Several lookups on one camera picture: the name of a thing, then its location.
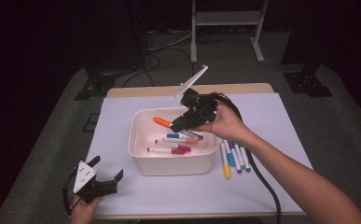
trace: white paper sheet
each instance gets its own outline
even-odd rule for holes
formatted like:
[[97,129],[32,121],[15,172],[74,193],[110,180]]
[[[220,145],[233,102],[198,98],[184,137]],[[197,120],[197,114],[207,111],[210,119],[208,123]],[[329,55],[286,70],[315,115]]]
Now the white paper sheet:
[[[243,121],[289,157],[311,167],[277,93],[227,94],[241,111]],[[133,115],[143,109],[179,107],[173,96],[105,98],[86,161],[101,156],[97,179],[106,181],[124,169],[118,193],[107,195],[96,216],[173,214],[264,214],[276,212],[271,194],[255,173],[238,175],[231,168],[226,179],[220,151],[205,175],[143,176],[128,153]],[[284,213],[302,210],[255,159],[260,172],[276,191]]]

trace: black curtain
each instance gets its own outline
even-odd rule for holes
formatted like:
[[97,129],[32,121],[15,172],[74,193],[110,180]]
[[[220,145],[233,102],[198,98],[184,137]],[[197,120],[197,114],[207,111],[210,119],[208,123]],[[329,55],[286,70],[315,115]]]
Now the black curtain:
[[65,1],[0,1],[0,205],[82,67],[68,15]]
[[328,66],[361,107],[361,1],[303,2],[282,63]]

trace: gray carpet floor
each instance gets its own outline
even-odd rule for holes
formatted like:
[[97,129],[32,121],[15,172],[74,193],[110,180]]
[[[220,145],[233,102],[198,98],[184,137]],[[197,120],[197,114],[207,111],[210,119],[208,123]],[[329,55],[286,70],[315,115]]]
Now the gray carpet floor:
[[[296,72],[302,64],[280,65],[289,33],[263,32],[259,44],[266,62],[258,63],[249,42],[251,34],[218,35],[224,40],[198,45],[199,71],[209,66],[196,84],[270,83],[279,92],[300,142],[314,170],[325,176],[356,203],[361,210],[361,109],[344,88],[337,74],[321,65],[317,76],[332,97],[309,97],[293,93],[284,72]],[[171,43],[179,35],[153,34],[151,47]],[[189,45],[174,48],[189,54]],[[179,85],[192,75],[191,64],[179,50],[155,53],[160,65],[149,74],[156,86]],[[157,59],[146,58],[146,69]],[[119,88],[132,74],[119,77]],[[90,114],[99,113],[103,97],[74,101],[88,79],[82,69],[64,90],[61,99],[35,143],[16,183],[0,209],[0,223],[67,223],[62,204],[62,185],[73,167],[87,156],[93,133],[83,132]],[[146,75],[135,77],[125,87],[150,86]],[[262,217],[274,223],[275,217]],[[94,223],[127,223],[125,220]],[[283,217],[283,223],[312,223],[305,216]]]

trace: dark background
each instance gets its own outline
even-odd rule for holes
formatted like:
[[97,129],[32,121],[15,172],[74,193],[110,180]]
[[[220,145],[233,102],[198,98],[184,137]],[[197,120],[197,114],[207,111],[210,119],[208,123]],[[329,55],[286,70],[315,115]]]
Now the dark background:
[[[115,2],[125,4],[129,12],[128,1]],[[189,0],[134,3],[139,6],[138,10],[143,9],[137,15],[142,17],[142,27],[146,30],[190,28]],[[86,10],[85,13],[79,13],[77,6],[80,4],[92,7],[84,5],[81,8]],[[118,59],[118,52],[104,51],[104,46],[110,42],[102,40],[104,36],[118,33],[95,30],[97,22],[105,19],[99,10],[102,4],[110,6],[110,1],[0,0],[0,205],[73,74],[92,59],[103,61],[111,56]],[[197,9],[253,10],[260,8],[260,4],[257,0],[246,3],[200,0]],[[123,13],[120,7],[113,11],[116,15]],[[122,16],[127,22],[129,15]],[[100,27],[109,25],[111,17],[108,17],[107,22],[99,23]],[[78,30],[79,26],[85,28],[83,33]],[[271,0],[263,29],[288,31],[291,28],[283,63],[305,63],[311,55],[317,57],[340,75],[361,106],[361,3]],[[139,57],[134,63],[143,59],[140,52],[132,54],[140,50],[139,47],[136,44],[128,51],[131,59]],[[83,52],[90,52],[90,55],[83,55]]]

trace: blue marker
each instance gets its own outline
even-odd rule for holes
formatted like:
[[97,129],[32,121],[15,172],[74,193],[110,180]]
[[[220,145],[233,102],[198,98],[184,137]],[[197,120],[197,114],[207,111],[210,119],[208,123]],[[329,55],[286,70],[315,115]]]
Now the blue marker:
[[234,167],[235,166],[235,160],[233,159],[233,155],[230,152],[229,149],[229,141],[223,139],[224,145],[226,145],[226,151],[227,151],[227,158],[229,159],[229,165]]
[[229,148],[230,148],[230,152],[232,152],[233,159],[235,160],[236,170],[238,171],[238,174],[241,174],[242,173],[242,168],[241,168],[241,165],[239,164],[238,155],[236,154],[235,146],[233,145],[232,141],[229,141]]
[[166,137],[179,138],[180,134],[178,134],[178,133],[168,133],[168,134],[166,134]]

